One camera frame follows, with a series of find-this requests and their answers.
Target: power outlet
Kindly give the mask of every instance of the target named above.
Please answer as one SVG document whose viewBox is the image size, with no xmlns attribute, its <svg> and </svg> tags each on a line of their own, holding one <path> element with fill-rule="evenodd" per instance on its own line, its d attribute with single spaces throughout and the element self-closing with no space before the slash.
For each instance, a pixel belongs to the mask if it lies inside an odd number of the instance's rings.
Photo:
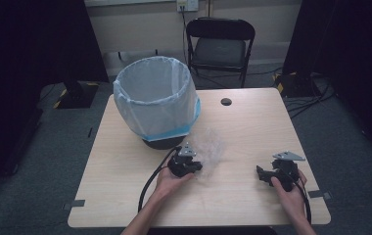
<svg viewBox="0 0 372 235">
<path fill-rule="evenodd" d="M 176 0 L 177 12 L 197 12 L 199 0 Z"/>
</svg>

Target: black chair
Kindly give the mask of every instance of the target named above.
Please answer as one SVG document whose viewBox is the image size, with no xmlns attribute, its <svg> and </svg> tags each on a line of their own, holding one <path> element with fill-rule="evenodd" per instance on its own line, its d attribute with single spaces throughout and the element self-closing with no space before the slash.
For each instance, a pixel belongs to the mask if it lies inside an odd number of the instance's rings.
<svg viewBox="0 0 372 235">
<path fill-rule="evenodd" d="M 189 70 L 193 68 L 198 75 L 198 69 L 236 71 L 240 73 L 241 88 L 244 87 L 256 37 L 256 31 L 250 23 L 243 20 L 197 18 L 187 24 L 186 34 Z M 192 38 L 197 38 L 195 48 Z"/>
</svg>

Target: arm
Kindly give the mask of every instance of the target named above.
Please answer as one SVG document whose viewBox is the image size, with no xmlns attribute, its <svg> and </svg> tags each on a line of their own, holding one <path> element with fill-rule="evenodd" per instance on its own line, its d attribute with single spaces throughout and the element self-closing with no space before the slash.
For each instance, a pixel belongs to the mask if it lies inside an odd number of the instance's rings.
<svg viewBox="0 0 372 235">
<path fill-rule="evenodd" d="M 300 170 L 299 175 L 301 181 L 303 184 L 305 184 L 307 179 Z M 284 209 L 284 212 L 295 227 L 297 233 L 299 235 L 315 235 L 316 233 L 305 218 L 304 200 L 299 188 L 294 187 L 292 191 L 286 192 L 276 177 L 271 177 L 271 182 L 277 191 L 277 195 L 280 198 L 280 203 Z"/>
<path fill-rule="evenodd" d="M 180 188 L 186 181 L 194 177 L 193 173 L 186 174 L 178 178 L 174 176 L 170 169 L 165 167 L 159 173 L 156 189 L 150 196 L 149 201 L 143 209 L 137 213 L 128 226 L 122 231 L 123 235 L 147 234 L 154 216 L 157 214 L 164 201 Z"/>
</svg>

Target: white plastic bag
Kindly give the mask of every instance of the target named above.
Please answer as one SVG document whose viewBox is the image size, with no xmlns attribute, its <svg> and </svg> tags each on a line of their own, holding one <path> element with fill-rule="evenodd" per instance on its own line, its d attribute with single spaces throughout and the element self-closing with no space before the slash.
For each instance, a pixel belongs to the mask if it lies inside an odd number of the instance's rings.
<svg viewBox="0 0 372 235">
<path fill-rule="evenodd" d="M 189 134 L 201 111 L 188 68 L 168 57 L 142 59 L 123 69 L 114 97 L 129 128 L 146 141 Z"/>
</svg>

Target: wooden table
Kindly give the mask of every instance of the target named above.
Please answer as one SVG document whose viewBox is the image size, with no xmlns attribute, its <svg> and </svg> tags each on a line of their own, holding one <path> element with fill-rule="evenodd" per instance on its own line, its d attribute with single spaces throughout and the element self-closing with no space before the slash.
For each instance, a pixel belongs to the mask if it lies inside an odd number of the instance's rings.
<svg viewBox="0 0 372 235">
<path fill-rule="evenodd" d="M 256 175 L 257 165 L 272 169 L 273 154 L 291 151 L 305 157 L 278 91 L 255 88 L 197 93 L 202 111 L 184 143 L 190 141 L 204 168 L 163 205 L 153 226 L 289 224 L 275 189 Z M 232 100 L 232 105 L 223 106 L 223 98 Z M 208 142 L 221 143 L 219 156 L 208 153 Z M 167 153 L 147 147 L 131 132 L 112 95 L 75 197 L 85 200 L 85 205 L 71 209 L 69 225 L 125 227 L 137 213 L 143 186 Z M 306 190 L 315 191 L 319 188 L 306 157 L 298 165 L 308 179 Z M 156 180 L 145 202 L 155 185 Z M 313 224 L 330 222 L 323 198 L 310 199 L 310 205 Z"/>
</svg>

